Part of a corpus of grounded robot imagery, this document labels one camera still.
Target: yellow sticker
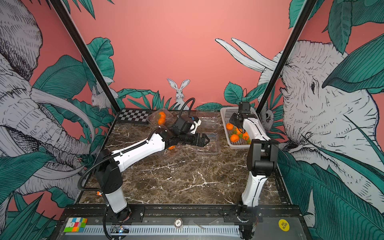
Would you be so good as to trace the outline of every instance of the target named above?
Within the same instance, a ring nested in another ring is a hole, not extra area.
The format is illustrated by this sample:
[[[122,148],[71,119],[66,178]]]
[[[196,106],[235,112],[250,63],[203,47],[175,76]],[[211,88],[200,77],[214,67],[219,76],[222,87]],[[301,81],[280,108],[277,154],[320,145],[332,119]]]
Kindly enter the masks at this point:
[[[279,227],[281,228],[281,230],[286,232],[289,230],[289,223],[284,219],[280,219]]]

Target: black cable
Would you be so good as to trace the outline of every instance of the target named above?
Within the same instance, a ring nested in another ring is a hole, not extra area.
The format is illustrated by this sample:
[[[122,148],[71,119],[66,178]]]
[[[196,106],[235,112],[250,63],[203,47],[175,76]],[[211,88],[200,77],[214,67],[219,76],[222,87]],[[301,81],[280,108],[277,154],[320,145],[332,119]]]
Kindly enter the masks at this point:
[[[179,116],[181,116],[181,113],[182,113],[183,109],[185,108],[185,106],[186,106],[190,101],[192,101],[192,103],[191,103],[191,106],[189,107],[189,110],[188,110],[188,117],[189,117],[189,118],[191,117],[191,110],[192,110],[192,106],[193,106],[193,104],[195,103],[195,98],[190,98],[190,99],[188,99],[188,100],[183,104],[183,106],[182,106],[181,109],[180,109]]]
[[[149,137],[147,138],[148,141],[151,139],[152,135],[155,133],[156,130],[158,130],[158,128],[156,128],[155,130],[153,130],[153,131],[150,133]],[[96,163],[95,165],[93,165],[92,167],[88,168],[88,169],[85,171],[85,173],[80,177],[79,181],[77,182],[77,187],[78,187],[78,189],[80,189],[81,191],[101,191],[101,189],[99,189],[99,188],[95,188],[95,187],[89,187],[89,188],[85,188],[85,187],[83,187],[83,180],[85,179],[85,177],[86,177],[86,176],[87,176],[93,169],[95,169],[97,166],[99,166],[100,164],[102,164],[102,163],[104,163],[104,162],[107,162],[107,161],[109,161],[110,159],[113,159],[114,157],[120,156],[120,153],[124,154],[124,153],[129,152],[129,151],[131,151],[131,150],[133,150],[133,149],[136,149],[136,148],[138,148],[138,147],[141,147],[141,146],[143,146],[143,145],[146,144],[146,143],[148,143],[148,142],[147,142],[147,141],[144,141],[144,142],[142,142],[142,143],[140,143],[140,144],[138,144],[138,145],[135,145],[135,146],[130,147],[130,148],[126,149],[126,150],[123,150],[123,151],[121,151],[121,152],[118,152],[118,153],[115,153],[115,154],[113,154],[113,155],[111,155],[111,156],[108,156],[108,157],[104,158],[102,161],[100,161],[100,162]]]

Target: white plastic basket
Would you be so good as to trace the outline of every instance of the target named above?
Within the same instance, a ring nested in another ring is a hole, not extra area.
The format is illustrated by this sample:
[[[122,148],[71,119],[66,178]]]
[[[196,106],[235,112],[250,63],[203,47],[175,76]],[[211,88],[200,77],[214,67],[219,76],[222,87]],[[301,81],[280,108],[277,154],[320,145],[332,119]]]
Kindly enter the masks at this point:
[[[225,136],[227,138],[227,142],[228,142],[230,149],[244,149],[244,148],[249,148],[249,146],[250,146],[242,138],[240,138],[239,141],[237,141],[237,142],[231,142],[231,140],[229,140],[229,137],[232,135],[231,134],[232,131],[229,131],[226,128],[226,124],[229,123],[229,119],[231,118],[232,114],[238,112],[238,109],[239,109],[238,106],[226,107],[226,108],[220,109],[221,119],[223,120],[224,132],[225,132]],[[251,108],[251,113],[256,114],[256,111],[254,108]]]

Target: checkerboard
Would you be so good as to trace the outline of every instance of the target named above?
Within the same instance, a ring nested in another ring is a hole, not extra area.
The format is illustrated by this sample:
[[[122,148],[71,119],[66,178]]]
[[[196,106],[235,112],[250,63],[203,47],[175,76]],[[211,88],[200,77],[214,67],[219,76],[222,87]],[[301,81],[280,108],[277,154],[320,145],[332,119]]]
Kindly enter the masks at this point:
[[[124,108],[123,110],[121,110],[117,121],[148,124],[147,117],[149,116],[149,114],[151,114],[150,110]]]

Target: marble tabletop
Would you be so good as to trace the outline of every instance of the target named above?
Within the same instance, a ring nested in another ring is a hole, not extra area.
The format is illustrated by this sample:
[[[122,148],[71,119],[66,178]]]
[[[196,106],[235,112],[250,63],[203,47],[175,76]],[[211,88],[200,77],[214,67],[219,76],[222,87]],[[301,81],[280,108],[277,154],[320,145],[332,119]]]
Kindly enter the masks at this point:
[[[236,204],[241,200],[249,173],[246,168],[248,149],[229,148],[220,113],[203,114],[215,117],[212,119],[220,125],[220,152],[204,155],[179,144],[173,150],[166,149],[143,158],[122,173],[122,187],[128,203]],[[151,125],[116,122],[105,148],[114,151],[132,145],[148,137],[152,129]],[[99,187],[94,176],[90,177],[87,187]],[[104,200],[94,192],[83,192],[79,203],[97,204]],[[274,175],[265,182],[259,204],[281,204]]]

